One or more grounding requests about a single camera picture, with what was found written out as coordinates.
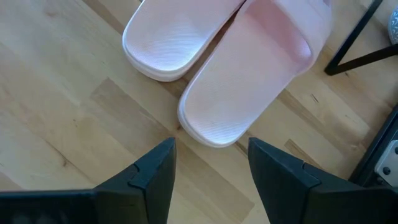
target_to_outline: wood grain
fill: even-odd
[[[236,144],[216,150],[192,139],[176,111],[233,18],[183,78],[159,83],[135,70],[121,47],[139,0],[0,0],[0,190],[94,187],[174,136],[169,223],[267,222],[249,137],[348,178],[398,101],[396,57],[323,73],[370,2],[336,0],[335,28],[313,68]],[[344,61],[389,45],[396,5],[383,2]]]

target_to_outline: metal leg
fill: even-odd
[[[343,57],[346,55],[347,51],[349,48],[352,46],[354,41],[357,39],[357,37],[360,35],[362,30],[365,28],[366,24],[369,22],[369,20],[372,18],[373,14],[376,12],[380,4],[383,2],[383,0],[374,0],[372,4],[370,5],[368,11],[365,13],[365,15],[362,17],[362,19],[358,22],[354,30],[350,33],[344,44],[340,47],[340,49],[337,51],[336,55],[333,57],[333,59],[329,62],[329,64],[326,66],[325,72],[328,75],[336,75],[354,68],[361,67],[363,65],[367,65],[369,63],[377,62],[379,60],[398,55],[398,45],[395,44],[390,47],[386,47],[385,49],[378,50],[376,52],[367,54],[365,56],[362,56],[360,58],[351,60],[349,62],[343,63],[339,65]]]

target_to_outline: textured footbed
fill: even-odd
[[[123,33],[123,48],[142,73],[180,78],[243,0],[145,0]]]
[[[301,10],[302,13],[308,10],[307,19],[326,26],[306,30],[308,24],[300,26],[293,21],[294,17],[286,16],[287,13],[297,16],[284,8],[284,4],[297,0],[282,1],[280,4],[273,0],[246,1],[184,91],[178,117],[197,141],[211,147],[234,143],[293,77],[313,65],[330,33],[331,19],[319,16],[319,11],[314,11],[311,5],[312,8],[304,7]],[[322,0],[316,3],[324,5]],[[329,6],[324,6],[322,9],[330,11]]]

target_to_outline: slide sandal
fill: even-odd
[[[185,89],[182,127],[207,146],[237,141],[315,63],[331,27],[330,0],[247,0]]]
[[[195,63],[244,0],[144,0],[123,32],[133,66],[171,82]]]

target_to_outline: black object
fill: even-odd
[[[0,223],[167,223],[175,158],[170,138],[94,189],[0,193]]]
[[[358,186],[256,138],[249,163],[271,224],[397,223],[398,189]]]
[[[339,65],[343,57],[346,55],[349,48],[352,46],[356,38],[365,28],[366,24],[372,18],[373,14],[376,12],[380,4],[383,0],[374,0],[370,5],[368,11],[366,11],[365,15],[356,25],[354,30],[350,33],[348,38],[345,40],[343,45],[337,51],[333,59],[329,62],[329,64],[325,68],[325,72],[328,75],[336,75],[342,72],[346,72],[348,70],[361,67],[363,65],[367,65],[369,63],[377,62],[379,60],[398,55],[398,44],[386,47],[384,49],[375,51],[373,53],[367,54],[365,56],[359,57],[357,59],[351,60],[349,62],[343,63]]]
[[[374,168],[388,144],[393,140],[398,140],[398,105],[394,107],[388,116],[349,181],[363,187],[380,185],[381,183],[387,184],[377,181],[378,175],[374,172]]]

